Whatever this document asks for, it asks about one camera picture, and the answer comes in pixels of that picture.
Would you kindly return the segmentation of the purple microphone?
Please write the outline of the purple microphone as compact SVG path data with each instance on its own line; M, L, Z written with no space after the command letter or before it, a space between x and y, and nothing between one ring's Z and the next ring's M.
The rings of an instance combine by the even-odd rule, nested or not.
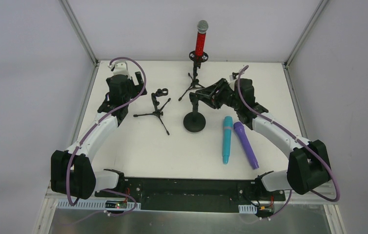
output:
M233 124L233 129L242 145L242 148L244 150L244 153L246 155L246 158L252 167L253 170L259 169L259 163L258 160L254 154L254 151L251 147L251 144L249 142L249 139L245 133L244 125L241 122L235 122Z

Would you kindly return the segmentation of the black shock-mount tripod stand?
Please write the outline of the black shock-mount tripod stand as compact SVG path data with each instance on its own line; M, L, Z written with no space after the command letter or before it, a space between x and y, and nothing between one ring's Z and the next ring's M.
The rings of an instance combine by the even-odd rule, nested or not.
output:
M189 53L189 59L193 62L192 73L188 73L188 76L191 78L191 83L190 86L185 90L185 92L179 97L178 101L181 101L188 91L204 88L204 86L199 84L200 81L197 76L198 69L200 69L201 64L208 61L208 58L209 56L206 52L203 52L201 56L197 56L196 51L192 51Z

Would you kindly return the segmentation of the black round-base mic stand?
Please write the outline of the black round-base mic stand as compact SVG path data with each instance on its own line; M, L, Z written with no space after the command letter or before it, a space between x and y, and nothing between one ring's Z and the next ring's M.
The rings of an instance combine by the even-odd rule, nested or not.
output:
M190 133L199 133L206 126L206 119L199 112L200 95L198 93L190 93L189 98L192 104L192 111L185 115L183 125Z

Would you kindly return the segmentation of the red glitter microphone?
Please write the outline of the red glitter microphone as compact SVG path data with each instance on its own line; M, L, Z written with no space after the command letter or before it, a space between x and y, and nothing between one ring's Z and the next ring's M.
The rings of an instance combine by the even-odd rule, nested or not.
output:
M197 24L197 39L195 47L195 57L201 58L204 55L204 44L206 32L208 30L208 22L206 20L201 20Z

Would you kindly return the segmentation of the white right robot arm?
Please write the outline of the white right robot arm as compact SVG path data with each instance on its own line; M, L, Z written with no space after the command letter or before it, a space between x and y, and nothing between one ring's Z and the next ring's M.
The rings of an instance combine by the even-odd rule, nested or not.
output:
M315 188L332 180L327 148L320 140L311 141L294 135L278 123L267 108L256 101L252 80L241 78L218 82L189 95L192 112L184 118L186 129L197 133L206 125L198 111L199 102L212 109L232 108L239 119L234 125L261 134L273 143L288 159L287 169L270 171L257 177L259 187L266 192L293 190L298 194L314 192Z

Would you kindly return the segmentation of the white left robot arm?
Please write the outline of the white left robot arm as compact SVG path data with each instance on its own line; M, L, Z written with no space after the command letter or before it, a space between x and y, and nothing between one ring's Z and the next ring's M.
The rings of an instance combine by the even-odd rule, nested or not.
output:
M94 171L92 161L127 116L129 104L135 97L146 95L141 72L135 72L135 76L137 84L128 72L117 72L106 79L109 92L89 129L66 150L56 150L51 156L52 191L88 199L94 192L117 186L119 172L112 169Z

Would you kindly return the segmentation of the black clip tripod stand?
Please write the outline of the black clip tripod stand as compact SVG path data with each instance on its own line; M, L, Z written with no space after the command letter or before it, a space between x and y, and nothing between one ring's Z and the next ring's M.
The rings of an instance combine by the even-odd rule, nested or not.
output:
M133 117L156 116L161 122L162 126L164 127L167 135L169 136L170 132L167 130L164 122L161 119L161 116L164 115L163 109L171 101L171 98L168 98L168 100L164 103L164 105L161 108L159 108L160 102L157 100L157 98L167 96L167 95L168 95L167 88L158 89L156 92L151 94L151 101L154 107L154 111L152 113L146 113L146 114L134 114Z

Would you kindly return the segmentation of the teal microphone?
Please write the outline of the teal microphone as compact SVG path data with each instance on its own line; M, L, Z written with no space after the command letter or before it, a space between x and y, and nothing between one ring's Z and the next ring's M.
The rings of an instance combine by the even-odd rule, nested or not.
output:
M226 116L223 120L223 147L222 158L223 164L228 164L231 152L231 136L232 136L233 119Z

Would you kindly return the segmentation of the right circuit board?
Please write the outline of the right circuit board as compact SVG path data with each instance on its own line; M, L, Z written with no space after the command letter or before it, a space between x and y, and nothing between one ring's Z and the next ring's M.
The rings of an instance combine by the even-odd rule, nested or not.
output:
M274 211L272 209L261 209L257 211L257 217L269 217L274 214Z

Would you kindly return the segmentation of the circuit board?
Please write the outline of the circuit board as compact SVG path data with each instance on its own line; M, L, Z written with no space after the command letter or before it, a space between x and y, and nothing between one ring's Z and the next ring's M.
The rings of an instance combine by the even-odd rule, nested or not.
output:
M105 208L107 210L125 210L127 208L127 202L107 200L105 202Z
M274 214L274 211L272 209L261 209L257 211L257 217L269 217Z

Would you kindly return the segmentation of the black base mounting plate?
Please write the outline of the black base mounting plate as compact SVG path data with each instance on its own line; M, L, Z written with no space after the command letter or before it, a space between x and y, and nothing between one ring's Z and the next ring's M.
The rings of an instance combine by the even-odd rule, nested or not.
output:
M110 192L96 197L116 197L127 192L141 210L236 213L240 205L285 201L282 190L268 192L254 180L206 180L125 177Z

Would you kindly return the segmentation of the left circuit board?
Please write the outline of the left circuit board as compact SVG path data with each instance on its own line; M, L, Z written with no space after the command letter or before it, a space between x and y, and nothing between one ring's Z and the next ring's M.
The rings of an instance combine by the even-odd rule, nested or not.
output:
M127 208L127 202L107 200L105 202L105 208L107 210L125 210Z

